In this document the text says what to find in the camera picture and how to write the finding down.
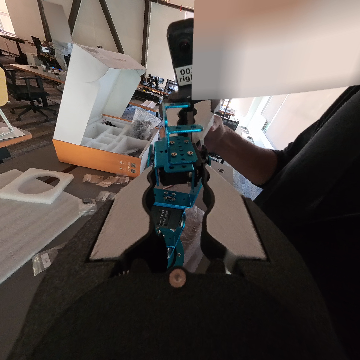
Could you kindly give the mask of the neighbouring grey desk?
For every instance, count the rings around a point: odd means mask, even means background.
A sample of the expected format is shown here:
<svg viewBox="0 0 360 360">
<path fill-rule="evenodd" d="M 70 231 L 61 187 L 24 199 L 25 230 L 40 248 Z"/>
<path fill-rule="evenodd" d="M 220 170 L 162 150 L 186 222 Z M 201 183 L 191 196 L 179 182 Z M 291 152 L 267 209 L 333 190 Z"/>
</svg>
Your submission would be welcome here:
<svg viewBox="0 0 360 360">
<path fill-rule="evenodd" d="M 13 137 L 13 138 L 8 138 L 8 139 L 0 139 L 0 148 L 4 148 L 7 146 L 11 146 L 13 144 L 24 142 L 31 138 L 32 138 L 32 134 L 25 131 L 25 134 L 23 136 Z"/>
</svg>

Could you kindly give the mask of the white foam piece with hole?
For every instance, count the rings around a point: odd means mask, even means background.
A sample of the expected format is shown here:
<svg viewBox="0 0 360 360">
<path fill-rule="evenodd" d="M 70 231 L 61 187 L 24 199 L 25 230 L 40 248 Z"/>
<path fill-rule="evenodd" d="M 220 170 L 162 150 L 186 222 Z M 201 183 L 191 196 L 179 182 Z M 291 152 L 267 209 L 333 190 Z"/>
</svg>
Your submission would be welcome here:
<svg viewBox="0 0 360 360">
<path fill-rule="evenodd" d="M 26 182 L 36 179 L 38 177 L 55 177 L 59 179 L 56 187 L 52 187 L 48 191 L 35 194 L 25 194 L 20 192 L 20 187 Z M 66 186 L 74 179 L 74 176 L 69 173 L 56 172 L 45 169 L 29 168 L 27 171 L 19 175 L 12 182 L 4 186 L 0 190 L 1 199 L 16 200 L 30 203 L 52 204 Z"/>
</svg>

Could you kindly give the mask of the person's right hand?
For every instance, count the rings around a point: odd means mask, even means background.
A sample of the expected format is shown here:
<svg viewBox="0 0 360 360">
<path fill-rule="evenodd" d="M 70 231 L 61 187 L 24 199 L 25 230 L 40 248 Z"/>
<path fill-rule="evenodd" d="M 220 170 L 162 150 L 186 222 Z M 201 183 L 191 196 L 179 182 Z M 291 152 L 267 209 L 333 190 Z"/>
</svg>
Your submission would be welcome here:
<svg viewBox="0 0 360 360">
<path fill-rule="evenodd" d="M 221 117 L 214 115 L 213 125 L 204 138 L 204 145 L 207 150 L 217 155 L 222 155 L 225 135 L 226 129 Z"/>
</svg>

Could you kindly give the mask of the wooden panel on clear stand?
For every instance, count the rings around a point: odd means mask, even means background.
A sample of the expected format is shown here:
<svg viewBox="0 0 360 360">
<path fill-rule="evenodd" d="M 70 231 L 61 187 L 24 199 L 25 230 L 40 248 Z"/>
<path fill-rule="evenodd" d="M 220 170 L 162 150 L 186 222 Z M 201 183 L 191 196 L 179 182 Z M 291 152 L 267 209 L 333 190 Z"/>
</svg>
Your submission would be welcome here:
<svg viewBox="0 0 360 360">
<path fill-rule="evenodd" d="M 0 106 L 4 106 L 8 102 L 8 92 L 7 92 L 7 81 L 5 76 L 5 71 L 0 68 Z M 0 115 L 5 125 L 0 126 L 0 140 L 8 140 L 17 137 L 22 137 L 25 135 L 20 129 L 13 127 L 11 123 L 6 118 L 2 109 L 0 109 Z"/>
</svg>

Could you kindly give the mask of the white foam box insert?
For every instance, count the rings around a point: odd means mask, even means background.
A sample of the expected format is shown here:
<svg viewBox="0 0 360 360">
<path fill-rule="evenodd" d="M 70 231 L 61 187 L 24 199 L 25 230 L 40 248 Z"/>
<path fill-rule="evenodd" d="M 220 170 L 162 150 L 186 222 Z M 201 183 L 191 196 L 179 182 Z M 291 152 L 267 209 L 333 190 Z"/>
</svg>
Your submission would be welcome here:
<svg viewBox="0 0 360 360">
<path fill-rule="evenodd" d="M 81 146 L 141 158 L 153 138 L 157 138 L 157 128 L 152 129 L 150 135 L 142 140 L 130 136 L 130 121 L 110 119 L 111 124 L 108 125 L 105 124 L 105 120 L 108 119 L 97 120 L 87 125 Z"/>
</svg>

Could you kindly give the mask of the white foam sheet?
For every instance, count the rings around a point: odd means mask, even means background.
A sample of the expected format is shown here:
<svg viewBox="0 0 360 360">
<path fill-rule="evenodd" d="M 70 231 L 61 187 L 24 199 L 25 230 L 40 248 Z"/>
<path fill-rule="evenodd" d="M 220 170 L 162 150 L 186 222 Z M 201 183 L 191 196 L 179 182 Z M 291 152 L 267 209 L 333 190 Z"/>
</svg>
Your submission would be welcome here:
<svg viewBox="0 0 360 360">
<path fill-rule="evenodd" d="M 52 204 L 1 199 L 1 283 L 81 217 L 79 202 L 65 191 Z"/>
</svg>

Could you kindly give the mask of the dark grey desk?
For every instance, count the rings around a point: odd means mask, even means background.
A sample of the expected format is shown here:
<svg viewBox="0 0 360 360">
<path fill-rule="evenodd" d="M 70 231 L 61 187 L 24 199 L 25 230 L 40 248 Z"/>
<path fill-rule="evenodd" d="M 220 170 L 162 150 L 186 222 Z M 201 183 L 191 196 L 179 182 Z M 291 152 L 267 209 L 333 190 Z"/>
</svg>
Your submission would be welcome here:
<svg viewBox="0 0 360 360">
<path fill-rule="evenodd" d="M 230 169 L 225 165 L 214 163 L 211 166 L 215 169 L 218 167 L 224 168 L 225 173 L 222 174 L 222 176 L 246 197 L 254 200 L 261 192 L 259 187 L 254 186 L 237 171 L 234 170 L 233 176 L 231 176 Z M 56 159 L 55 152 L 50 146 L 16 157 L 1 164 L 0 167 L 1 173 L 5 173 L 11 169 L 24 172 L 29 168 L 71 173 L 74 175 L 74 179 L 66 187 L 65 191 L 78 198 L 95 198 L 101 191 L 100 187 L 95 184 L 88 182 L 82 183 L 85 174 L 103 175 L 104 178 L 113 175 L 112 173 L 104 171 L 61 163 Z M 10 353 L 23 326 L 30 303 L 45 274 L 46 271 L 34 277 L 32 261 L 29 260 L 1 284 L 1 359 L 6 359 Z"/>
</svg>

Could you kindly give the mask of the background office desks and chairs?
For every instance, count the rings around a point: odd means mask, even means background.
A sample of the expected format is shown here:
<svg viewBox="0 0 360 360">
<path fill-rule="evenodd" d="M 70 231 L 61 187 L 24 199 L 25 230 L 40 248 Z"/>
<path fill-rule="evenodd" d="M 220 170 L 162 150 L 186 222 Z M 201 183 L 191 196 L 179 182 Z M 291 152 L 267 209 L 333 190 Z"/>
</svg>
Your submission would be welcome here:
<svg viewBox="0 0 360 360">
<path fill-rule="evenodd" d="M 48 104 L 48 97 L 51 94 L 44 88 L 43 80 L 63 85 L 66 78 L 64 71 L 50 68 L 53 72 L 48 72 L 47 68 L 43 71 L 41 66 L 35 69 L 29 65 L 3 63 L 1 63 L 1 68 L 5 72 L 7 93 L 10 100 L 20 104 L 20 106 L 12 108 L 7 106 L 13 119 L 20 122 L 27 113 L 41 115 L 45 122 L 57 118 L 60 105 L 55 101 L 51 101 L 52 104 L 50 105 Z"/>
</svg>

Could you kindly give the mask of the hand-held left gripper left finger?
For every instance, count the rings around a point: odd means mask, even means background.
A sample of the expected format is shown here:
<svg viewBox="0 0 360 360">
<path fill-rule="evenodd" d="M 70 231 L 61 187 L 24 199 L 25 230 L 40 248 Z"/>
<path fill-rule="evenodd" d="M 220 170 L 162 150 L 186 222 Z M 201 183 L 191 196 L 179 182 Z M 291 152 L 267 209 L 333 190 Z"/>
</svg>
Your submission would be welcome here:
<svg viewBox="0 0 360 360">
<path fill-rule="evenodd" d="M 155 181 L 149 166 L 115 196 L 90 260 L 119 260 L 128 270 L 133 260 L 144 259 L 152 272 L 167 270 L 167 247 L 151 213 Z"/>
</svg>

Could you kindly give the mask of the blue servo bracket assembly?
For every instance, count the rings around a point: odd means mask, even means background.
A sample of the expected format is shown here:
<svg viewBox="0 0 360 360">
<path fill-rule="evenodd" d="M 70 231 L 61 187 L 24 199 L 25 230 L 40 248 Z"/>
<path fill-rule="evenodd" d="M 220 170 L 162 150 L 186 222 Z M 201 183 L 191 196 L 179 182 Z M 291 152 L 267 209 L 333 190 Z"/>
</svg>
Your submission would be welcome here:
<svg viewBox="0 0 360 360">
<path fill-rule="evenodd" d="M 194 142 L 194 132 L 201 132 L 201 125 L 168 126 L 169 108 L 194 108 L 189 102 L 163 103 L 164 138 L 154 144 L 154 171 L 157 186 L 190 186 L 189 193 L 166 192 L 154 188 L 155 206 L 175 209 L 191 208 L 202 187 L 203 167 L 209 163 L 206 150 L 199 151 Z"/>
</svg>

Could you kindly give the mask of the orange and white cardboard box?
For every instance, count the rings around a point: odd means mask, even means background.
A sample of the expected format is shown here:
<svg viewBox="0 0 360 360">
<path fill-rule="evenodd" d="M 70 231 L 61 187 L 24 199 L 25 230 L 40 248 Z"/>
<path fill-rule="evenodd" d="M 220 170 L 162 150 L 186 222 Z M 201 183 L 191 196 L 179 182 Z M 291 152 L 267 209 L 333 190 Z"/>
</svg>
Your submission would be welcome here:
<svg viewBox="0 0 360 360">
<path fill-rule="evenodd" d="M 137 158 L 80 143 L 88 124 L 105 118 L 106 125 L 111 125 L 110 119 L 125 120 L 121 116 L 145 72 L 146 68 L 129 55 L 73 45 L 53 137 L 60 162 L 131 178 L 142 173 L 149 147 Z"/>
</svg>

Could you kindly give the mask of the large clear plastic bag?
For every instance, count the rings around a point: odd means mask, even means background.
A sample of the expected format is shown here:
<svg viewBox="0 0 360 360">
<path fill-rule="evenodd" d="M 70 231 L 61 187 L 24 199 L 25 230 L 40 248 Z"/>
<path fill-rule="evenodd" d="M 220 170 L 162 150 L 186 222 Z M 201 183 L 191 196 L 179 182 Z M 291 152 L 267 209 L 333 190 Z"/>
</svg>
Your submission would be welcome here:
<svg viewBox="0 0 360 360">
<path fill-rule="evenodd" d="M 180 236 L 184 248 L 183 267 L 187 271 L 194 273 L 203 257 L 200 247 L 200 236 L 204 211 L 194 205 L 192 208 L 186 209 L 185 214 L 185 226 Z"/>
</svg>

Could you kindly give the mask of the clear bag with black part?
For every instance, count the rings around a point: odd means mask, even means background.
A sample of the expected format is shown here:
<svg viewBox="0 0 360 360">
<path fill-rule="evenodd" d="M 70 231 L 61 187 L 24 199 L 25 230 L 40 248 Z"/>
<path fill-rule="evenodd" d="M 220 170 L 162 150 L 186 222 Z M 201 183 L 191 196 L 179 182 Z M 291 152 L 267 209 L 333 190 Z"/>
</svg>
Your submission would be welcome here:
<svg viewBox="0 0 360 360">
<path fill-rule="evenodd" d="M 97 212 L 97 203 L 95 199 L 83 198 L 79 199 L 79 215 L 90 216 Z"/>
</svg>

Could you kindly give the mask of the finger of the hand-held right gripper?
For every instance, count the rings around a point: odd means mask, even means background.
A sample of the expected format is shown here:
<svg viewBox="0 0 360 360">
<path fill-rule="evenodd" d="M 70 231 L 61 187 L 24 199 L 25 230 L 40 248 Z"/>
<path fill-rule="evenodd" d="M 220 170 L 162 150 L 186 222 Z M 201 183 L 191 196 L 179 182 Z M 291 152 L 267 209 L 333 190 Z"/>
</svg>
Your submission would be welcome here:
<svg viewBox="0 0 360 360">
<path fill-rule="evenodd" d="M 193 105 L 194 124 L 203 128 L 201 132 L 193 133 L 194 142 L 204 141 L 214 123 L 214 111 L 216 111 L 216 100 L 202 100 Z"/>
<path fill-rule="evenodd" d="M 190 108 L 169 108 L 168 126 L 193 125 L 195 124 L 193 107 Z"/>
</svg>

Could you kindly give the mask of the bubble wrap bundle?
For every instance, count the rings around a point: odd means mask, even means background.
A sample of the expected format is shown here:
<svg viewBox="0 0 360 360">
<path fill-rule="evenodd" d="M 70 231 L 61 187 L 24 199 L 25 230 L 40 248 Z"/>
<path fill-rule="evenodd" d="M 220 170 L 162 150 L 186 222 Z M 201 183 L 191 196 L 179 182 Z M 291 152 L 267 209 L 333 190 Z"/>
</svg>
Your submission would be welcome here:
<svg viewBox="0 0 360 360">
<path fill-rule="evenodd" d="M 160 118 L 150 114 L 143 108 L 137 108 L 129 130 L 129 136 L 139 140 L 147 140 L 151 130 L 159 125 L 160 122 Z"/>
</svg>

